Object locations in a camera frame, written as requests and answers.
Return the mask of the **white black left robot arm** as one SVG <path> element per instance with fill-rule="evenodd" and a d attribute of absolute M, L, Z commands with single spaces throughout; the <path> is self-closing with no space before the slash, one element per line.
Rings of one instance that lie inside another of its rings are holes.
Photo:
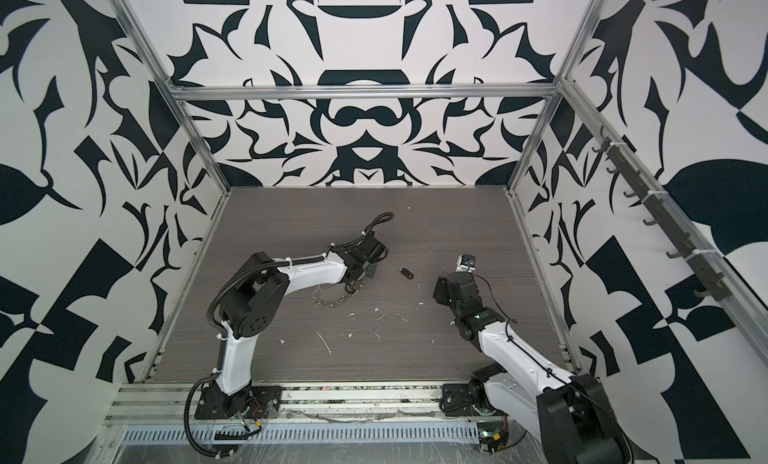
<path fill-rule="evenodd" d="M 206 310 L 208 324 L 222 342 L 214 370 L 216 388 L 225 397 L 251 384 L 258 336 L 271 324 L 283 299 L 297 291 L 343 285 L 348 293 L 389 253 L 374 234 L 301 258 L 273 259 L 253 254 L 218 291 Z"/>

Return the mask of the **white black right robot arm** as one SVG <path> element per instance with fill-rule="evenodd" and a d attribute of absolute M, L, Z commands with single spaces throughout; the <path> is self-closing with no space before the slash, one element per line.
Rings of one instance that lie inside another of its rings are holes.
<path fill-rule="evenodd" d="M 499 411 L 537 440 L 549 463 L 632 463 L 634 451 L 602 384 L 545 358 L 511 322 L 483 304 L 476 275 L 437 278 L 436 303 L 448 307 L 461 337 L 492 359 L 470 380 L 472 405 Z"/>

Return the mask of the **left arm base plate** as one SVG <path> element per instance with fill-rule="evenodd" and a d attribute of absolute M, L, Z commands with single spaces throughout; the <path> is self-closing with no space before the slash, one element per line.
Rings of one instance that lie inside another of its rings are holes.
<path fill-rule="evenodd" d="M 216 383 L 205 385 L 197 399 L 194 417 L 198 420 L 233 418 L 265 418 L 280 409 L 282 386 L 249 385 L 232 395 L 226 395 Z"/>

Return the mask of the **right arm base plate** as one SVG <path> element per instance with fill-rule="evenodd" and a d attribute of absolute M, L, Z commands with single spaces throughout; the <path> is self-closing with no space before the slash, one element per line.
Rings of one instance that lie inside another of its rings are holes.
<path fill-rule="evenodd" d="M 482 386 L 476 380 L 470 380 L 466 383 L 443 384 L 438 405 L 440 411 L 448 417 L 501 415 L 487 401 Z"/>

